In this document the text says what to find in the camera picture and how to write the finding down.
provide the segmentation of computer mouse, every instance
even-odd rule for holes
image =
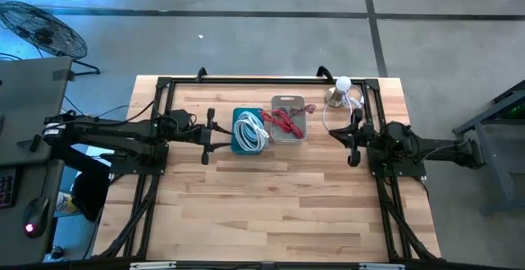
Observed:
[[[49,198],[40,196],[27,204],[24,213],[24,233],[29,238],[40,237],[48,223]]]

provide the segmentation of black fan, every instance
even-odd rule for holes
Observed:
[[[0,20],[9,30],[37,49],[57,57],[72,57],[73,62],[95,70],[76,75],[100,74],[96,66],[78,61],[88,54],[88,47],[82,37],[49,13],[27,3],[10,1],[0,4]]]

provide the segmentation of teal container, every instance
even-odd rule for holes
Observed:
[[[233,122],[231,123],[231,132],[233,133],[233,125],[239,119],[240,114],[244,111],[250,112],[253,115],[255,115],[255,117],[259,119],[260,122],[264,125],[264,121],[261,118],[261,114],[259,114],[259,111],[261,110],[262,110],[261,108],[235,108],[233,110],[233,119],[232,119]],[[237,142],[237,138],[235,137],[235,135],[231,136],[231,151],[235,154],[243,154],[243,155],[258,155],[262,152],[262,151],[259,151],[259,152],[244,151],[240,147],[239,142]]]

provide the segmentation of keyboard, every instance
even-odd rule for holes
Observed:
[[[15,205],[18,176],[16,168],[0,169],[0,209]]]

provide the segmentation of black desk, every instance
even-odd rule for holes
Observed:
[[[15,206],[0,209],[0,265],[39,263],[50,250],[64,162],[49,161],[51,148],[43,141],[33,153],[16,143],[40,134],[44,118],[60,113],[71,62],[70,57],[0,62],[0,113],[5,115],[0,131],[0,169],[23,167]],[[50,200],[48,225],[42,236],[30,239],[23,232],[24,212],[40,191]]]
[[[23,231],[23,216],[25,207],[32,199],[40,196],[44,177],[45,163],[26,165],[21,172],[21,182],[16,197],[16,205],[12,208],[0,209],[0,265],[18,265],[24,263],[39,263],[50,250],[50,240],[53,239],[53,214],[57,203],[58,188],[62,178],[64,162],[52,160],[48,162],[48,178],[43,188],[43,196],[49,197],[48,226],[39,238],[27,238]]]

